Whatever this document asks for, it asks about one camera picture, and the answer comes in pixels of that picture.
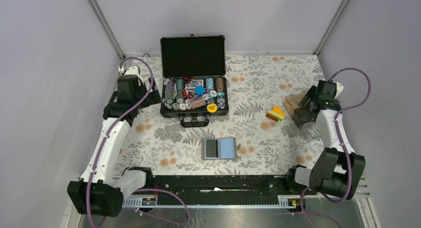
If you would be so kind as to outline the black credit card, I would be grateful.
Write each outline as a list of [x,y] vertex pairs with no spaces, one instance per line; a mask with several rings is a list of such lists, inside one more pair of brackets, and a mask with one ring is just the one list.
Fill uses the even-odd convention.
[[218,158],[218,140],[206,139],[205,158]]

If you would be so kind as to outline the beige card holder wallet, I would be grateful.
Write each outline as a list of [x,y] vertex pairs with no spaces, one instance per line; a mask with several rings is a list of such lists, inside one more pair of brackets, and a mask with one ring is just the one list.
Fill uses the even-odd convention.
[[[205,158],[206,139],[218,140],[218,158]],[[204,138],[202,139],[202,160],[235,160],[238,157],[239,145],[236,139],[230,138]]]

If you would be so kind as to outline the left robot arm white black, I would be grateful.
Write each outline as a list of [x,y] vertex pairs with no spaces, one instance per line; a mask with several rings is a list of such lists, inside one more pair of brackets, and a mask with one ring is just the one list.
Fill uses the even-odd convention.
[[149,168],[135,166],[113,179],[119,151],[139,109],[160,103],[154,79],[148,81],[149,87],[137,75],[118,78],[117,90],[104,108],[101,134],[91,160],[79,180],[70,181],[67,187],[79,214],[116,217],[124,200],[136,190],[143,194],[153,190]]

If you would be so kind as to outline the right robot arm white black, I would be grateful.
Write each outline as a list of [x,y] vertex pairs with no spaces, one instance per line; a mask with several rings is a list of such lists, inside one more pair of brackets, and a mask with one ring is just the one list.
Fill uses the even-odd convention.
[[312,169],[297,164],[288,170],[284,186],[291,194],[305,186],[337,197],[338,202],[350,200],[355,194],[366,161],[355,153],[343,131],[343,110],[336,94],[336,83],[320,80],[310,87],[291,116],[299,129],[315,122],[324,146]]

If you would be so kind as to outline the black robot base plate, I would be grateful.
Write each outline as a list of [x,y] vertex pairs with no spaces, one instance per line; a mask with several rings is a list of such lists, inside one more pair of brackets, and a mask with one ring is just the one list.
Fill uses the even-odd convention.
[[123,208],[283,208],[299,206],[304,186],[285,175],[157,175],[159,192],[135,192]]

